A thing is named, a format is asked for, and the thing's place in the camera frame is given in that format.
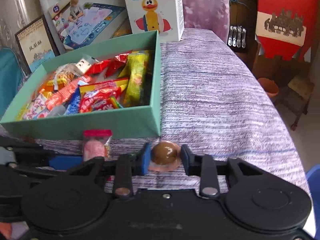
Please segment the person's left hand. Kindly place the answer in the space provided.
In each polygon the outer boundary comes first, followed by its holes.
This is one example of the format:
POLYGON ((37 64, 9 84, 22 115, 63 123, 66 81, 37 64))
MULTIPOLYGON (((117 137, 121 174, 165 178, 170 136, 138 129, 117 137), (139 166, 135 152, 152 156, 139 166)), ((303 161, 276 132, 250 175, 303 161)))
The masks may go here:
POLYGON ((0 232, 6 239, 11 239, 12 225, 10 223, 0 222, 0 232))

